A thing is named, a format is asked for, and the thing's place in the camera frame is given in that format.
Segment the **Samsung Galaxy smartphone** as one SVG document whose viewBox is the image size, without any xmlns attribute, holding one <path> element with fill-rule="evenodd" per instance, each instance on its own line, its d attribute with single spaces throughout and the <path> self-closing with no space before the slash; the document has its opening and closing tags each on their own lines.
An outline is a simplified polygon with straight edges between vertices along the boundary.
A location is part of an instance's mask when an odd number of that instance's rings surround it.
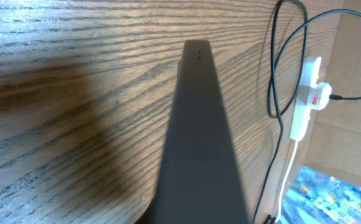
<svg viewBox="0 0 361 224">
<path fill-rule="evenodd" d="M 150 223 L 248 223 L 207 40 L 184 44 Z"/>
</svg>

